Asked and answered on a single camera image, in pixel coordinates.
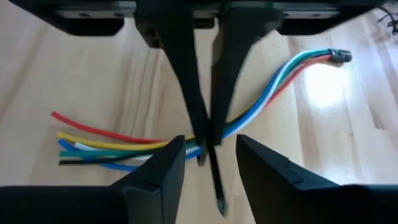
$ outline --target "wooden table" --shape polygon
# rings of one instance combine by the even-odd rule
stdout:
[[[273,32],[259,42],[241,73],[230,116],[302,50],[348,49],[354,60],[340,68],[310,67],[240,133],[339,184],[398,183],[398,47],[386,24],[376,24],[380,15],[372,12],[322,35],[288,38]],[[215,31],[195,34],[208,103]],[[50,117],[54,110],[135,137],[191,133],[168,60],[147,48],[134,21],[116,37],[73,37],[1,1],[0,184],[108,185],[126,175],[99,166],[59,167],[57,131],[104,138],[61,124]],[[254,223],[234,144],[231,137],[217,149],[228,218],[216,209],[209,165],[188,161],[178,223]]]

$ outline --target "yellow wire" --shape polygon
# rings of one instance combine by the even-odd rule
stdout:
[[[246,108],[246,110],[243,110],[237,117],[242,116],[249,108],[250,108],[250,106],[248,106],[248,108]],[[167,145],[167,143],[169,143],[169,141],[162,141],[162,142],[149,143],[149,144],[118,144],[118,143],[101,142],[101,141],[84,139],[84,138],[73,136],[71,134],[67,134],[64,132],[58,132],[57,136],[61,139],[67,140],[67,141],[80,142],[87,146],[98,147],[101,149],[118,149],[118,150],[130,150],[130,151],[151,150],[151,149],[155,149],[158,147],[163,147],[163,146]],[[186,140],[191,140],[193,138],[194,138],[193,134],[185,137]]]

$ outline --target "black connector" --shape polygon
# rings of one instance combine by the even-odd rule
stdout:
[[[345,63],[350,62],[353,59],[353,55],[348,50],[336,50],[330,49],[331,58],[329,61],[335,63]]]

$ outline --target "multicolored cable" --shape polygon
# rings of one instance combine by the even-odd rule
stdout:
[[[237,118],[227,122],[224,129],[223,138],[238,132],[240,129],[250,123],[260,111],[274,100],[286,87],[293,81],[293,79],[306,67],[331,60],[332,62],[349,62],[352,59],[351,53],[345,50],[322,49],[304,51],[287,63],[281,66],[273,75],[265,90],[256,102],[247,110],[245,110]],[[135,159],[145,161],[152,156],[152,153],[165,146],[168,141],[158,139],[139,139],[125,136],[122,134],[112,133],[101,129],[92,128],[84,124],[72,121],[57,112],[53,112],[52,116],[61,122],[69,124],[75,128],[87,131],[90,133],[99,134],[123,141],[133,142],[134,144],[118,144],[111,142],[100,142],[88,139],[79,138],[71,134],[59,132],[57,135],[60,138],[58,141],[66,151],[61,151],[61,157],[80,157],[79,160],[61,160],[60,165],[67,164],[101,164],[109,169],[133,171],[136,166],[127,166],[121,164],[114,164],[117,161],[125,161],[127,159]],[[194,136],[186,137],[186,160],[194,158],[200,154],[200,147],[196,146]]]

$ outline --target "light blue wire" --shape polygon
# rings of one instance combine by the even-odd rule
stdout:
[[[295,62],[291,63],[287,69],[287,73],[284,74],[284,76],[286,76],[288,73],[290,73],[290,71],[299,63],[303,62],[305,59],[308,58],[312,58],[312,57],[318,57],[321,55],[325,55],[325,54],[329,54],[330,50],[326,49],[326,50],[314,50],[314,51],[310,51],[306,54],[303,54],[301,57],[299,57]],[[272,76],[271,80],[269,81],[268,85],[266,86],[266,89],[262,92],[261,96],[256,100],[256,102],[243,114],[242,117],[240,117],[237,121],[235,121],[231,126],[227,127],[224,130],[223,133],[223,138],[225,138],[226,136],[229,136],[230,134],[232,134],[233,132],[235,132],[236,128],[238,128],[240,125],[242,125],[242,123],[245,122],[245,120],[247,120],[248,118],[251,117],[251,115],[258,109],[258,107],[261,106],[262,102],[264,101],[265,97],[267,97],[267,95],[269,94],[269,91],[271,90],[277,74],[280,72],[280,70],[284,67],[285,64],[283,64],[277,72],[275,72],[275,74]],[[67,142],[66,140],[60,139],[58,141],[59,145],[61,145],[63,148],[65,148],[67,151],[79,151],[79,149],[73,147],[71,144],[69,144],[69,142]],[[196,151],[193,151],[189,154],[187,154],[185,156],[185,160],[189,160],[189,159],[193,159],[194,157],[197,157],[200,155],[200,147],[198,147],[198,149]],[[95,159],[95,157],[82,157],[82,159]],[[137,169],[137,166],[126,166],[126,165],[120,165],[120,164],[111,164],[111,163],[105,163],[105,164],[101,164],[101,166],[109,168],[109,169],[115,169],[115,170],[123,170],[123,171],[128,171],[128,172],[132,172],[134,170]]]

